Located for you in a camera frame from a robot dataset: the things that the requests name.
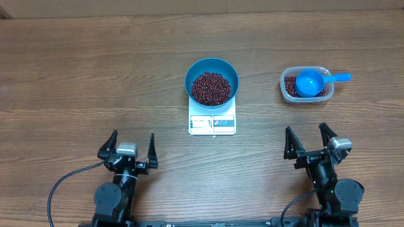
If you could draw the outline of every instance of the pile of red beans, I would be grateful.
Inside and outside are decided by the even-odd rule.
[[[192,96],[203,105],[216,106],[230,98],[230,84],[221,74],[204,72],[192,84]]]
[[[295,76],[285,77],[286,92],[292,97],[300,97],[295,90],[296,78],[297,77],[295,77]],[[327,92],[326,92],[326,89],[324,88],[316,97],[322,97],[322,96],[326,96],[326,95],[327,95]]]

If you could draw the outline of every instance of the plastic container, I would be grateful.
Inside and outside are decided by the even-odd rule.
[[[331,98],[334,93],[334,83],[327,83],[326,84],[326,96],[322,97],[311,97],[311,98],[301,98],[301,97],[293,97],[290,96],[285,87],[285,77],[293,76],[297,77],[299,73],[305,69],[313,69],[319,71],[324,76],[331,76],[331,73],[324,67],[321,66],[297,66],[297,67],[290,67],[286,69],[282,75],[280,76],[280,90],[282,92],[283,99],[287,103],[315,103],[315,102],[323,102]]]

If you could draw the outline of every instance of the black cable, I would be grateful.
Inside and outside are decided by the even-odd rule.
[[[290,204],[288,204],[288,205],[285,207],[285,209],[284,209],[283,212],[282,212],[282,215],[280,216],[280,225],[281,225],[282,227],[285,227],[285,226],[283,225],[283,217],[285,216],[286,211],[289,209],[289,207],[290,207],[291,205],[293,205],[295,202],[297,202],[297,201],[299,201],[299,200],[301,200],[301,199],[304,199],[304,198],[306,198],[307,196],[310,196],[311,194],[313,194],[313,193],[315,193],[315,192],[318,192],[318,191],[319,191],[319,189],[314,189],[314,190],[312,190],[311,192],[309,192],[309,193],[307,193],[307,194],[304,194],[304,195],[301,195],[300,197],[298,197],[298,198],[296,198],[295,200],[293,200],[292,202],[290,202]]]
[[[89,167],[86,167],[86,168],[82,168],[82,169],[80,169],[80,170],[73,171],[73,172],[71,172],[71,173],[65,175],[64,177],[62,177],[60,180],[58,180],[58,181],[55,183],[55,186],[53,186],[53,189],[51,190],[51,192],[50,192],[50,194],[49,194],[48,206],[47,206],[48,221],[49,221],[50,227],[55,227],[55,226],[53,225],[52,215],[51,215],[51,200],[52,200],[53,193],[55,192],[57,186],[59,186],[59,184],[62,183],[63,180],[65,180],[66,178],[68,178],[68,177],[70,177],[70,176],[73,176],[73,175],[76,174],[76,173],[80,173],[80,172],[83,172],[83,171],[90,170],[90,169],[92,169],[92,168],[98,167],[98,166],[100,166],[100,165],[103,165],[104,163],[107,162],[108,158],[109,158],[109,156],[108,156],[106,159],[104,159],[103,161],[101,161],[100,163],[97,163],[97,164],[95,164],[95,165],[92,165],[92,166],[89,166]]]

